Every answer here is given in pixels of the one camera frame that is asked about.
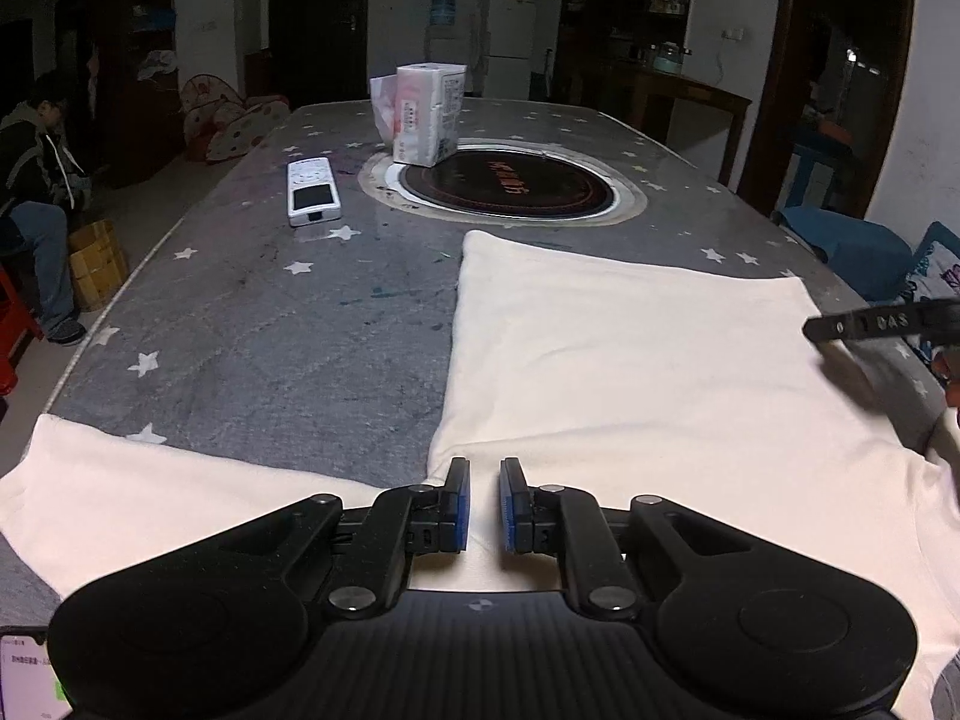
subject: white garment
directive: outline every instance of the white garment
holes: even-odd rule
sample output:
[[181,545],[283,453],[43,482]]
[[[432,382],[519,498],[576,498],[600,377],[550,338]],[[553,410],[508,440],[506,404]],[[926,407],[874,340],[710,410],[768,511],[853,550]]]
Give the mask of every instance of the white garment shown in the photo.
[[[450,457],[472,462],[470,541],[454,559],[418,560],[411,584],[555,584],[552,560],[500,552],[496,472],[517,455],[531,485],[574,485],[618,508],[664,495],[884,586],[920,633],[896,710],[931,717],[935,680],[960,649],[952,479],[857,405],[869,393],[856,366],[839,349],[824,362],[800,333],[815,313],[798,279],[728,279],[469,233],[428,471],[437,482]],[[951,450],[956,438],[946,435]],[[0,530],[68,594],[321,492],[352,507],[377,490],[42,416],[25,460],[0,480]]]

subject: red chair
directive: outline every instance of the red chair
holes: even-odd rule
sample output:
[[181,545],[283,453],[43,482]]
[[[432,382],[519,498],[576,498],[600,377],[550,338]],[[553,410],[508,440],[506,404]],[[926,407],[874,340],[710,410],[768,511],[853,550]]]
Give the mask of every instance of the red chair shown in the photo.
[[10,276],[0,265],[0,396],[9,395],[16,386],[16,371],[10,357],[25,333],[43,338],[43,331],[30,316],[13,288]]

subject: white refrigerator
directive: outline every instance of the white refrigerator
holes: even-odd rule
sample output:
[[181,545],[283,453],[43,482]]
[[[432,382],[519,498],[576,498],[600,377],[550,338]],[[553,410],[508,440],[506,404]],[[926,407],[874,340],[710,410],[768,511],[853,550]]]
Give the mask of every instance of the white refrigerator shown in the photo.
[[479,94],[501,100],[530,98],[536,0],[480,0]]

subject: seated person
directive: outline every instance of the seated person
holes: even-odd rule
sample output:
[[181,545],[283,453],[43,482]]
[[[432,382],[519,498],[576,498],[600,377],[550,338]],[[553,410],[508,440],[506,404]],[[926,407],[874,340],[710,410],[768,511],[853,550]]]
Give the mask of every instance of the seated person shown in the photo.
[[86,335],[75,319],[67,264],[67,158],[61,142],[67,90],[54,73],[35,81],[30,98],[0,122],[0,252],[32,252],[47,341],[72,346]]

